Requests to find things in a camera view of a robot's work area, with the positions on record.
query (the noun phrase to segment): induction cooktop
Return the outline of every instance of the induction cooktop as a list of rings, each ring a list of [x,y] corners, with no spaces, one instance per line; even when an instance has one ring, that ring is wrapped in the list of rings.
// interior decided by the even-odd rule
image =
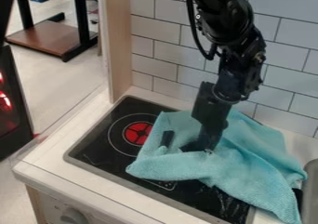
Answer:
[[[96,127],[64,155],[73,164],[210,223],[251,223],[255,209],[198,180],[160,181],[130,176],[134,162],[160,112],[173,109],[123,98]]]

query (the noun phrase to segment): red cooktop icon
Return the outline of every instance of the red cooktop icon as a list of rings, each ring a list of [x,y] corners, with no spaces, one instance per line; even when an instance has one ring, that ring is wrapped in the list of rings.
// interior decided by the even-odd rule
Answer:
[[[132,145],[142,146],[152,131],[152,125],[146,122],[136,122],[125,130],[125,139]]]

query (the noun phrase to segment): wooden shelf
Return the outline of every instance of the wooden shelf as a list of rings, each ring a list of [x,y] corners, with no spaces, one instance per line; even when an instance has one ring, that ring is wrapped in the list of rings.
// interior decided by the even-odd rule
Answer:
[[[90,32],[91,37],[96,35],[96,33]],[[7,41],[58,57],[62,57],[80,45],[77,28],[50,20],[35,24],[30,29],[13,33],[7,37]]]

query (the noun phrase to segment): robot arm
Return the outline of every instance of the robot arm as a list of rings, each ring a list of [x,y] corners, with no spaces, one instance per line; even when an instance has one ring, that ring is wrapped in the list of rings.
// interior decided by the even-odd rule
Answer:
[[[198,14],[194,16],[193,1]],[[187,0],[195,43],[206,59],[220,56],[219,79],[203,82],[192,116],[202,124],[196,147],[188,151],[214,150],[232,105],[247,100],[262,83],[260,72],[266,44],[254,25],[254,13],[246,0]],[[197,29],[211,42],[205,52]]]

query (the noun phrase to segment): subway tile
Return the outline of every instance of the subway tile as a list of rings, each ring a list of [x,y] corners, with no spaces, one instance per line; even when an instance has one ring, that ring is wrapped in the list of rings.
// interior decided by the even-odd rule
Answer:
[[[318,119],[318,99],[296,94],[290,111]]]
[[[255,14],[255,25],[265,40],[273,41],[278,30],[279,18]]]
[[[152,76],[141,72],[132,72],[133,85],[152,90]]]
[[[250,0],[256,13],[318,22],[318,0]]]
[[[178,44],[179,30],[180,26],[175,23],[131,17],[131,32],[135,35]]]
[[[199,87],[202,82],[216,83],[218,76],[210,72],[198,71],[195,69],[179,66],[178,82],[188,85]]]
[[[134,71],[144,72],[169,80],[177,79],[177,65],[157,59],[132,55],[132,68]]]
[[[213,60],[207,60],[205,70],[208,72],[219,73],[219,57],[215,56]]]
[[[266,63],[301,71],[308,49],[267,42]]]
[[[249,100],[270,107],[288,110],[292,98],[293,93],[291,92],[286,92],[277,88],[261,86],[259,91],[255,91],[251,94]]]
[[[153,40],[133,35],[132,52],[142,56],[152,57]]]
[[[154,0],[130,0],[131,13],[139,16],[154,17]]]
[[[199,31],[198,31],[198,36],[199,36],[200,42],[201,42],[202,46],[204,47],[204,49],[209,50],[211,47],[211,43]],[[181,44],[183,46],[197,48],[197,46],[194,42],[194,39],[193,39],[191,28],[189,26],[182,25],[182,27],[181,27]]]
[[[154,56],[172,63],[203,69],[205,59],[196,49],[175,46],[163,42],[154,42]]]
[[[241,101],[238,104],[233,106],[235,109],[240,111],[241,113],[244,113],[245,115],[249,117],[253,117],[254,111],[256,109],[256,104],[249,101]]]
[[[265,85],[318,97],[318,76],[269,66]]]
[[[318,24],[297,20],[282,20],[276,41],[318,49]]]
[[[282,129],[300,133],[302,135],[312,137],[318,120],[291,112],[283,112],[273,108],[258,105],[256,109],[255,119],[265,125],[272,125]]]
[[[155,17],[189,25],[187,6],[184,2],[175,0],[155,0]]]
[[[304,71],[318,74],[318,51],[311,51]]]
[[[153,78],[153,91],[168,95],[169,97],[194,102],[198,93],[197,88],[185,86],[165,79]]]

